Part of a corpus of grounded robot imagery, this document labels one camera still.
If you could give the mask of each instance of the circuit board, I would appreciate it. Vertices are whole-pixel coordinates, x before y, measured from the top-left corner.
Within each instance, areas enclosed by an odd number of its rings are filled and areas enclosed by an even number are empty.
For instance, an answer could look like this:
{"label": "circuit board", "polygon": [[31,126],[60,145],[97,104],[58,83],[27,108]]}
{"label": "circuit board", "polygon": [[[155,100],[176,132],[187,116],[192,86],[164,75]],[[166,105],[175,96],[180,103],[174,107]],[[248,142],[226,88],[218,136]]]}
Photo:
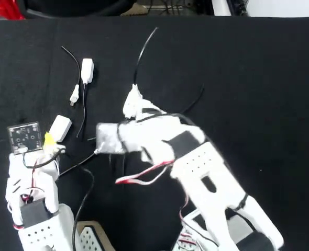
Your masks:
{"label": "circuit board", "polygon": [[10,146],[15,155],[43,149],[38,122],[20,124],[7,129]]}

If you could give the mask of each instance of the red and white wire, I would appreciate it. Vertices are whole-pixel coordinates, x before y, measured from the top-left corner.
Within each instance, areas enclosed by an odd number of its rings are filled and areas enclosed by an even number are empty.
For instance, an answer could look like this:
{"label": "red and white wire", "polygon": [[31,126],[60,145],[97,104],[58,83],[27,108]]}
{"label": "red and white wire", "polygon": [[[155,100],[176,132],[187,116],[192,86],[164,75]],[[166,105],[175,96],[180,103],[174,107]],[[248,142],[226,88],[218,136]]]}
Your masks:
{"label": "red and white wire", "polygon": [[167,170],[167,167],[165,167],[163,169],[163,171],[158,175],[156,176],[153,180],[151,181],[142,181],[142,180],[139,180],[137,179],[138,177],[150,172],[150,171],[153,171],[161,166],[167,166],[167,165],[170,165],[174,162],[174,160],[172,161],[164,161],[158,165],[154,165],[154,166],[151,166],[143,171],[141,171],[140,173],[138,174],[133,174],[133,175],[128,175],[128,176],[124,176],[124,177],[121,177],[121,178],[118,178],[116,181],[115,181],[115,184],[139,184],[139,185],[149,185],[149,184],[152,184],[154,183],[161,175],[163,175],[163,173],[165,173],[165,171]]}
{"label": "red and white wire", "polygon": [[147,186],[147,185],[151,185],[153,183],[155,183],[155,181],[157,179],[159,179],[160,176],[162,176],[165,171],[167,170],[167,166],[160,172],[160,174],[158,174],[154,179],[150,180],[150,181],[143,181],[140,179],[128,179],[124,182],[124,184],[139,184],[142,186]]}

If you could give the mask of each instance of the black cloth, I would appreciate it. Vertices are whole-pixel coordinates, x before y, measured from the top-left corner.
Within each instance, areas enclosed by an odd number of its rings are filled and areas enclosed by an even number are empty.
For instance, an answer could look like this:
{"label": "black cloth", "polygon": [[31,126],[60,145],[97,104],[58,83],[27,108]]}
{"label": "black cloth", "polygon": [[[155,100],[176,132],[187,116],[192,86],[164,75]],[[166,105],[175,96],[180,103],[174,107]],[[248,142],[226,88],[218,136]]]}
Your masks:
{"label": "black cloth", "polygon": [[[98,122],[122,121],[140,49],[143,96],[188,116],[212,138],[247,193],[285,240],[284,250],[309,248],[309,18],[98,18],[0,21],[0,250],[21,250],[4,199],[10,147],[6,127],[39,121],[48,131],[57,114],[72,128],[61,171],[84,159],[94,143],[75,138],[82,106],[70,107],[78,72],[72,59],[93,58],[85,138]],[[147,164],[127,157],[126,174]],[[88,162],[95,188],[81,220],[97,220],[116,250],[168,250],[181,229],[183,191],[169,174],[152,186],[116,186],[122,158]],[[76,212],[90,178],[75,170],[58,181],[60,202]]]}

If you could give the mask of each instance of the white plastic part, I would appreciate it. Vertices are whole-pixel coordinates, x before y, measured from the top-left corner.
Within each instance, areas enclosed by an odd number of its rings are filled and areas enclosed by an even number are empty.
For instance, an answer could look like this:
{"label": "white plastic part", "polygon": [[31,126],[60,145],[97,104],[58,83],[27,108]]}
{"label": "white plastic part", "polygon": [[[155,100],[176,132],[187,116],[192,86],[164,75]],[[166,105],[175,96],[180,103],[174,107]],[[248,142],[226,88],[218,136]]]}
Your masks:
{"label": "white plastic part", "polygon": [[79,99],[79,85],[76,84],[72,92],[72,95],[70,97],[71,106],[73,106],[77,102],[78,99]]}
{"label": "white plastic part", "polygon": [[[51,219],[18,231],[24,251],[49,250],[47,247],[55,251],[73,251],[73,223],[70,207],[60,204],[58,213]],[[77,251],[83,250],[77,232],[75,246]]]}
{"label": "white plastic part", "polygon": [[62,142],[71,127],[71,120],[67,117],[57,115],[49,133],[56,142]]}
{"label": "white plastic part", "polygon": [[227,0],[212,0],[215,16],[231,16]]}
{"label": "white plastic part", "polygon": [[[43,150],[30,152],[25,155],[26,165],[43,163],[51,158],[51,155],[45,155]],[[46,208],[55,213],[58,210],[58,191],[56,181],[59,176],[58,161],[53,161],[41,168],[29,169],[23,164],[22,155],[9,155],[9,178],[7,180],[5,199],[8,203],[8,209],[12,214],[16,225],[22,225],[23,219],[20,208],[24,205],[21,198],[22,194],[29,194],[32,190],[34,200],[45,199]],[[32,187],[32,176],[35,189]]]}
{"label": "white plastic part", "polygon": [[[208,176],[216,186],[210,192],[201,181]],[[217,150],[210,142],[204,143],[180,159],[177,159],[171,172],[177,178],[205,220],[212,239],[220,251],[238,251],[232,240],[225,217],[227,208],[235,209],[245,196],[237,180],[224,164]],[[238,211],[256,228],[270,239],[275,249],[283,245],[283,237],[260,205],[248,196],[246,205]]]}
{"label": "white plastic part", "polygon": [[81,65],[81,79],[84,85],[93,80],[94,62],[92,59],[83,59]]}
{"label": "white plastic part", "polygon": [[[97,125],[96,147],[98,153],[123,154],[125,152],[117,136],[117,126],[118,124],[113,123],[99,123]],[[172,147],[164,141],[169,141],[184,131],[189,131],[200,143],[205,141],[204,133],[199,127],[181,124],[177,117],[163,116],[140,123],[131,121],[119,125],[119,135],[127,151],[142,152],[142,161],[154,165],[174,159]]]}
{"label": "white plastic part", "polygon": [[127,119],[135,118],[137,113],[142,112],[142,99],[143,96],[138,90],[138,85],[133,84],[123,106],[123,114]]}
{"label": "white plastic part", "polygon": [[[194,220],[200,215],[198,209],[192,211],[184,217],[182,222],[183,229],[174,245],[172,251],[182,250],[193,250],[193,251],[217,251],[217,247],[214,243],[202,237],[199,233],[204,235],[209,239],[213,239],[208,231],[205,231],[199,224]],[[240,242],[242,239],[247,237],[253,232],[249,225],[240,216],[235,215],[231,217],[228,221],[228,228],[231,238],[235,243]],[[179,240],[185,240],[191,243],[196,243],[196,245],[189,245],[188,242],[183,242]]]}
{"label": "white plastic part", "polygon": [[91,227],[85,227],[80,234],[80,245],[84,251],[103,251]]}

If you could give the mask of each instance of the white bracket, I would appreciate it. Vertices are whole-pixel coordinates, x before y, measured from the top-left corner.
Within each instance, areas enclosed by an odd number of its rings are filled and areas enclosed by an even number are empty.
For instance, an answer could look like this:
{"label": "white bracket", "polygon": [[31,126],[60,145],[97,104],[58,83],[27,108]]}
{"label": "white bracket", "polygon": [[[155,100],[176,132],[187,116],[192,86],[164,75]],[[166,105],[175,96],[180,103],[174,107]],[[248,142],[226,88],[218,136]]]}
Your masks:
{"label": "white bracket", "polygon": [[[216,187],[210,192],[202,179],[208,176]],[[225,166],[224,160],[210,142],[177,159],[171,172],[177,178],[188,196],[199,209],[207,230],[221,251],[239,251],[229,234],[225,217],[227,208],[235,209],[246,195],[237,180]],[[246,205],[237,213],[247,218],[256,228],[270,239],[275,249],[283,245],[278,229],[262,210],[256,200],[248,196]]]}

